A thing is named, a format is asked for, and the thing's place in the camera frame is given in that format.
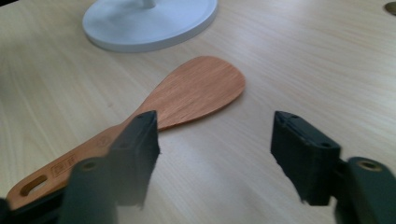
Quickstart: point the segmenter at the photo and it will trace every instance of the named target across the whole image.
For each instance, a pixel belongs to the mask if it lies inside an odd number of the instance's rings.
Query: lamp base
[[[156,0],[154,7],[132,0],[98,0],[82,26],[91,42],[117,52],[164,49],[201,33],[216,17],[217,0]]]

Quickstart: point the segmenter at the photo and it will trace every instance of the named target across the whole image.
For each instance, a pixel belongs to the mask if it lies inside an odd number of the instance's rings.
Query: spoon head
[[[222,109],[244,88],[245,78],[232,64],[202,56],[169,74],[136,112],[156,110],[158,129],[164,130]]]

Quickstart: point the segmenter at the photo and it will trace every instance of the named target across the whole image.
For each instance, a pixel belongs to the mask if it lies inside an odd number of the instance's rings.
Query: wooden spatula
[[[169,74],[127,120],[26,176],[9,191],[7,200],[16,209],[64,187],[73,165],[90,157],[105,156],[135,115],[156,110],[158,129],[164,130],[218,111],[244,88],[244,76],[231,64],[209,56],[192,59]]]

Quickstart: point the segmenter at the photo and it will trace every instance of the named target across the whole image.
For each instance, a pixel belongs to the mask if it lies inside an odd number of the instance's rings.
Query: white disc
[[[82,25],[92,43],[117,52],[163,49],[201,33],[214,19],[217,0],[98,0]]]

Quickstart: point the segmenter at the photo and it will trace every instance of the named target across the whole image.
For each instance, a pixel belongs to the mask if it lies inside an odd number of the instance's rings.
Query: wooden table
[[[147,53],[93,46],[92,0],[0,7],[0,196],[36,169],[125,120],[182,63],[220,57],[246,76],[218,114],[160,134],[145,223],[334,223],[303,205],[270,153],[276,110],[396,171],[396,18],[385,0],[219,0],[195,38]]]

